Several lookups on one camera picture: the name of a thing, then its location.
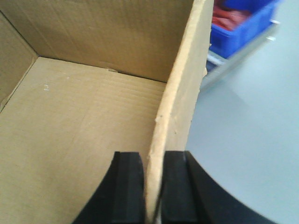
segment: black curved part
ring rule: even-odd
[[[186,151],[185,156],[197,213],[199,217],[207,218],[201,220],[201,224],[275,224],[219,186],[190,152]]]
[[[165,152],[161,218],[162,224],[198,223],[184,152]]]
[[[104,179],[73,224],[143,224],[144,216],[140,155],[115,152]]]

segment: gray surface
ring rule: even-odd
[[[199,95],[187,144],[230,194],[280,224],[299,224],[299,1],[245,62]]]

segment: cardboard edge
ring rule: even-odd
[[[210,8],[205,8],[205,4],[208,3]],[[157,116],[156,116],[156,126],[154,130],[154,135],[149,151],[149,163],[147,166],[147,176],[146,176],[146,223],[153,223],[156,213],[156,207],[158,205],[158,199],[160,195],[160,187],[162,181],[162,170],[163,170],[163,157],[167,146],[167,138],[170,130],[173,128],[171,122],[175,122],[176,118],[173,116],[173,107],[175,101],[178,97],[178,91],[180,84],[182,83],[183,73],[188,66],[188,59],[190,52],[192,51],[193,42],[197,41],[196,32],[200,26],[201,16],[204,10],[210,10],[209,15],[212,21],[212,0],[194,0],[193,7],[190,12],[190,16],[185,28],[185,32],[182,38],[182,42],[178,51],[177,58],[175,60],[173,69],[171,71],[170,78],[166,85],[161,104],[159,106]],[[206,31],[205,35],[210,36],[210,32]],[[206,38],[206,49],[200,54],[205,54],[207,56],[207,51],[209,47],[209,38]],[[206,74],[206,68],[204,66],[200,79]],[[200,81],[198,83],[197,89],[194,92],[199,93]],[[196,100],[193,102],[193,110],[190,113],[193,114]]]
[[[5,97],[1,101],[1,103],[0,103],[0,113],[5,108],[6,104],[9,102],[10,98],[12,97],[12,95],[14,94],[14,92],[17,90],[17,88],[19,87],[19,85],[21,84],[21,82],[23,81],[23,79],[25,78],[25,76],[27,75],[27,73],[29,72],[29,70],[31,69],[32,65],[36,62],[37,58],[38,58],[38,56],[32,58],[32,61],[31,61],[30,65],[29,65],[29,67],[24,72],[24,74],[22,75],[21,79],[19,80],[19,82],[17,83],[17,85],[14,87],[13,91],[7,97]]]

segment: red item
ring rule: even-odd
[[[248,10],[237,10],[224,6],[225,0],[215,0],[212,23],[226,30],[233,30],[247,20],[251,13]]]

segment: cardboard flap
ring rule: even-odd
[[[150,223],[160,192],[164,152],[185,149],[199,86],[206,74],[212,11],[212,0],[194,1],[157,113],[146,181],[146,211]]]
[[[36,53],[0,12],[0,112],[20,80],[37,59]]]

